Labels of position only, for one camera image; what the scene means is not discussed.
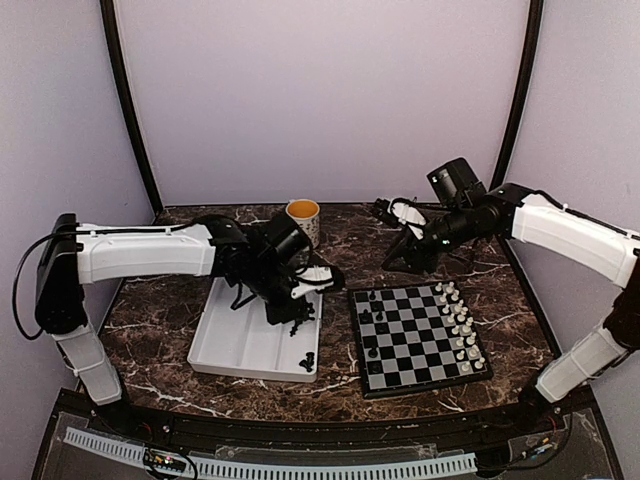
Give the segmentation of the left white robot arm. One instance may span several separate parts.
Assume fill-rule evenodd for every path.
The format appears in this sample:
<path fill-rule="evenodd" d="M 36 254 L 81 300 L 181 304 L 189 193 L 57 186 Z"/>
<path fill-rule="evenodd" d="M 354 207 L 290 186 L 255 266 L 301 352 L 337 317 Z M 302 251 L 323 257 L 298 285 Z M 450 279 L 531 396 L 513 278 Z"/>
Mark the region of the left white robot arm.
<path fill-rule="evenodd" d="M 272 324 L 299 326 L 311 304 L 294 295 L 299 278 L 291 259 L 308 247 L 307 235 L 283 215 L 258 225 L 222 215 L 164 227 L 104 227 L 58 217 L 35 243 L 43 249 L 36 272 L 34 317 L 80 379 L 101 417 L 120 436 L 141 427 L 140 412 L 125 389 L 84 307 L 84 285 L 154 275 L 223 278 L 264 301 Z"/>

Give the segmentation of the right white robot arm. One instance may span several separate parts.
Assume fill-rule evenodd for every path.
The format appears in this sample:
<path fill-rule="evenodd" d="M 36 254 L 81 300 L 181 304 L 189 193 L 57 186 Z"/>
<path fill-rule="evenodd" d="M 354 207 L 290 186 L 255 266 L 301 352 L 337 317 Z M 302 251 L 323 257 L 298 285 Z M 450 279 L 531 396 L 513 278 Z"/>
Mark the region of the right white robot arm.
<path fill-rule="evenodd" d="M 442 213 L 432 220 L 412 200 L 374 203 L 376 218 L 402 230 L 386 252 L 384 268 L 400 259 L 403 272 L 433 272 L 440 255 L 471 240 L 503 237 L 567 257 L 621 289 L 606 318 L 521 392 L 510 424 L 530 434 L 547 420 L 549 405 L 638 351 L 639 235 L 571 209 L 542 190 L 514 183 L 488 190 L 464 158 L 433 170 L 427 181 Z"/>

